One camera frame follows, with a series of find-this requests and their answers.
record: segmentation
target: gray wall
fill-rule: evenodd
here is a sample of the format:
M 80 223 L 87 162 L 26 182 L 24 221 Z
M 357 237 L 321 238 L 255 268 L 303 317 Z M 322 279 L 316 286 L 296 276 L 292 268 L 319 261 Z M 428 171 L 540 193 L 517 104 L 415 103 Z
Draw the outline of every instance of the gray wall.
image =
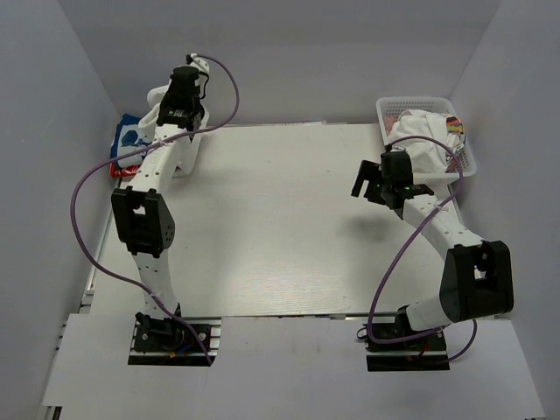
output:
M 0 62 L 0 417 L 27 420 L 89 271 L 70 228 L 70 195 L 107 158 L 117 114 L 55 0 L 4 2 Z M 108 193 L 104 172 L 80 201 L 92 248 Z
M 215 55 L 239 80 L 238 123 L 376 119 L 384 95 L 448 97 L 499 0 L 60 0 L 119 111 L 185 53 Z M 215 71 L 213 121 L 232 108 Z
M 451 101 L 478 165 L 465 222 L 511 248 L 515 330 L 547 418 L 560 418 L 560 3 L 505 0 Z

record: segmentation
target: plastic basket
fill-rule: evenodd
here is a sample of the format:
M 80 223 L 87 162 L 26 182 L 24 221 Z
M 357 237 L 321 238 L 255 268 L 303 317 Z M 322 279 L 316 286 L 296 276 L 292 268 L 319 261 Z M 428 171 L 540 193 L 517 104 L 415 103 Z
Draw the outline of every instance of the plastic basket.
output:
M 398 116 L 407 109 L 421 109 L 422 111 L 437 112 L 438 114 L 453 114 L 460 118 L 455 113 L 452 103 L 445 98 L 437 98 L 431 96 L 393 96 L 388 98 L 380 98 L 377 103 L 377 116 L 379 117 L 379 125 L 381 126 L 381 135 L 383 137 L 383 144 L 387 144 L 387 134 L 385 132 L 385 124 L 383 122 L 384 116 Z M 471 146 L 468 142 L 465 147 L 458 154 L 458 158 L 463 166 L 463 176 L 470 177 L 476 172 L 476 164 L 474 163 L 473 153 Z M 418 184 L 427 185 L 449 185 L 459 179 L 459 174 L 455 172 L 447 173 L 414 173 L 414 180 Z

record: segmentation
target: white panel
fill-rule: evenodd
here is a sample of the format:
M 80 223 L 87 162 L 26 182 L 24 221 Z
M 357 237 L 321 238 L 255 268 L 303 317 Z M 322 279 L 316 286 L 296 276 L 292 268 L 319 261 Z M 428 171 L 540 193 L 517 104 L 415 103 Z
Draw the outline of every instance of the white panel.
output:
M 223 59 L 238 123 L 372 122 L 381 96 L 451 94 L 499 0 L 61 0 L 111 98 L 146 92 L 192 51 Z M 211 123 L 233 103 L 213 70 Z
M 0 417 L 29 419 L 89 272 L 70 228 L 70 195 L 108 157 L 117 114 L 54 0 L 3 2 L 0 62 Z M 109 191 L 103 171 L 81 195 L 91 249 Z
M 367 371 L 359 320 L 226 318 L 212 367 L 127 366 L 132 317 L 73 315 L 44 404 L 62 419 L 227 420 L 411 418 L 473 420 L 543 414 L 507 320 L 479 323 L 479 337 L 444 372 Z M 471 323 L 445 335 L 450 352 Z
M 175 220 L 171 281 L 185 316 L 364 313 L 414 229 L 350 195 L 362 159 L 379 162 L 379 125 L 220 129 L 165 201 Z M 438 194 L 449 195 L 446 187 Z M 452 204 L 449 213 L 456 217 Z M 101 262 L 137 278 L 111 226 Z M 378 311 L 437 294 L 443 262 L 417 238 Z M 135 313 L 142 293 L 101 273 L 92 313 Z
M 479 171 L 460 201 L 467 226 L 503 240 L 515 330 L 547 417 L 560 417 L 560 3 L 504 1 L 451 101 Z

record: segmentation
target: purple cable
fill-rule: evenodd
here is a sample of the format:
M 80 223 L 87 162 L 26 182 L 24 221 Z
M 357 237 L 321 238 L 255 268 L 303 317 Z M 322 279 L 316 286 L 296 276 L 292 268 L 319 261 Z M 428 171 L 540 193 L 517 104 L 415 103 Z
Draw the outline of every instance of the purple cable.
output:
M 369 337 L 370 340 L 372 340 L 374 343 L 377 343 L 377 344 L 402 343 L 404 341 L 421 339 L 423 337 L 427 337 L 427 336 L 432 335 L 434 333 L 440 333 L 442 331 L 441 328 L 432 328 L 432 329 L 427 330 L 427 331 L 419 332 L 417 334 L 412 334 L 412 335 L 409 335 L 407 337 L 400 337 L 398 339 L 377 339 L 374 336 L 374 332 L 373 332 L 373 320 L 374 320 L 374 314 L 375 314 L 375 307 L 377 306 L 377 303 L 379 302 L 379 297 L 381 296 L 383 288 L 385 287 L 385 284 L 387 284 L 387 281 L 389 280 L 389 277 L 390 277 L 391 273 L 395 269 L 395 266 L 401 260 L 404 252 L 408 249 L 410 244 L 417 238 L 418 235 L 420 235 L 420 233 L 426 227 L 426 225 L 428 223 L 430 223 L 430 221 L 436 216 L 436 214 L 439 213 L 441 208 L 443 208 L 447 203 L 449 203 L 455 197 L 457 197 L 457 195 L 461 191 L 461 188 L 463 187 L 463 167 L 462 167 L 461 162 L 459 161 L 459 158 L 457 157 L 457 155 L 455 155 L 455 153 L 453 153 L 453 150 L 450 147 L 448 147 L 446 144 L 443 144 L 443 143 L 439 142 L 438 140 L 435 140 L 435 139 L 433 139 L 431 137 L 427 137 L 427 136 L 406 136 L 406 137 L 399 138 L 399 139 L 395 140 L 394 142 L 391 142 L 389 145 L 392 146 L 392 145 L 395 145 L 397 143 L 404 142 L 406 140 L 410 140 L 410 139 L 413 139 L 413 138 L 420 138 L 420 139 L 426 140 L 428 142 L 432 142 L 432 143 L 438 145 L 439 147 L 444 148 L 445 151 L 447 151 L 447 153 L 449 153 L 451 155 L 451 158 L 453 159 L 453 161 L 457 165 L 459 183 L 458 183 L 458 186 L 455 189 L 455 191 L 449 197 L 444 199 L 439 204 L 439 206 L 435 207 L 430 212 L 430 214 L 428 214 L 426 216 L 426 218 L 422 221 L 422 223 L 420 223 L 420 225 L 416 228 L 416 230 L 410 236 L 410 238 L 404 243 L 404 245 L 402 245 L 401 249 L 399 250 L 399 252 L 395 256 L 395 259 L 388 266 L 388 269 L 385 272 L 385 275 L 383 276 L 383 279 L 379 283 L 379 286 L 377 287 L 377 290 L 375 291 L 374 301 L 371 304 L 371 309 L 369 310 L 369 315 L 367 317 L 367 336 Z M 473 325 L 474 325 L 474 327 L 472 329 L 472 337 L 469 340 L 469 342 L 467 343 L 467 345 L 459 353 L 455 354 L 454 356 L 452 356 L 448 360 L 444 360 L 444 362 L 453 361 L 453 360 L 457 359 L 459 356 L 464 354 L 469 349 L 471 344 L 474 342 L 474 338 L 476 336 L 476 332 L 477 332 L 478 327 L 477 327 L 477 324 L 476 324 L 475 320 L 473 320 L 472 322 L 473 322 Z
M 94 256 L 89 252 L 88 247 L 86 246 L 86 243 L 84 242 L 83 238 L 81 237 L 80 229 L 78 228 L 78 222 L 76 220 L 76 200 L 78 198 L 78 193 L 80 192 L 81 187 L 88 180 L 88 178 L 91 177 L 97 171 L 99 171 L 102 167 L 113 164 L 114 162 L 117 162 L 121 159 L 129 158 L 131 156 L 135 156 L 135 155 L 139 155 L 141 153 L 144 153 L 146 151 L 151 151 L 151 150 L 157 149 L 159 147 L 162 147 L 165 144 L 172 143 L 175 140 L 180 139 L 181 137 L 192 136 L 192 135 L 195 135 L 195 134 L 209 133 L 210 131 L 214 131 L 214 130 L 217 130 L 218 128 L 220 128 L 220 127 L 223 127 L 224 125 L 226 125 L 227 123 L 229 123 L 231 120 L 234 119 L 235 114 L 237 114 L 237 110 L 239 109 L 239 88 L 237 87 L 237 82 L 235 81 L 234 76 L 231 74 L 229 69 L 218 59 L 215 59 L 213 57 L 209 57 L 207 55 L 202 55 L 202 54 L 197 54 L 197 56 L 201 57 L 202 59 L 210 60 L 210 61 L 213 61 L 214 63 L 216 63 L 218 66 L 220 66 L 221 68 L 224 69 L 227 76 L 231 80 L 232 85 L 234 86 L 234 90 L 235 90 L 235 108 L 234 108 L 234 111 L 231 113 L 231 115 L 228 118 L 226 118 L 226 120 L 224 122 L 221 122 L 221 123 L 219 123 L 218 125 L 215 125 L 212 128 L 195 129 L 193 131 L 187 131 L 185 133 L 176 134 L 175 136 L 170 136 L 169 138 L 166 138 L 165 140 L 163 140 L 161 142 L 151 144 L 149 146 L 143 147 L 142 149 L 132 151 L 131 153 L 126 153 L 122 156 L 113 157 L 110 160 L 108 160 L 107 162 L 103 162 L 102 164 L 98 164 L 97 166 L 94 166 L 92 169 L 87 171 L 86 174 L 83 177 L 81 177 L 80 181 L 78 181 L 78 184 L 76 185 L 76 187 L 73 190 L 72 200 L 70 201 L 70 220 L 72 221 L 72 229 L 73 229 L 74 235 L 76 236 L 76 240 L 78 241 L 78 245 L 80 245 L 81 251 L 84 253 L 86 258 L 94 265 L 94 267 L 96 267 L 99 271 L 107 274 L 108 276 L 114 277 L 114 278 L 116 278 L 118 280 L 121 280 L 123 282 L 126 282 L 126 283 L 134 284 L 135 286 L 142 289 L 145 293 L 150 295 L 150 297 L 156 303 L 157 307 L 159 309 L 161 309 L 161 311 L 165 315 L 167 315 L 171 319 L 176 320 L 181 325 L 185 326 L 192 333 L 192 336 L 196 339 L 197 343 L 199 344 L 200 349 L 202 350 L 202 353 L 204 353 L 204 355 L 206 356 L 206 360 L 208 361 L 208 366 L 212 366 L 212 359 L 210 358 L 210 355 L 208 354 L 207 349 L 204 347 L 204 344 L 199 339 L 199 335 L 196 333 L 196 331 L 194 331 L 194 328 L 188 322 L 186 322 L 185 320 L 183 320 L 182 318 L 178 317 L 177 315 L 175 315 L 174 313 L 169 311 L 167 308 L 165 308 L 162 301 L 153 293 L 153 291 L 148 286 L 146 286 L 145 284 L 142 284 L 142 283 L 140 283 L 136 280 L 128 278 L 126 276 L 121 276 L 120 274 L 117 274 L 117 273 L 111 271 L 110 269 L 106 269 L 105 267 L 103 267 L 101 264 L 99 264 L 95 260 Z

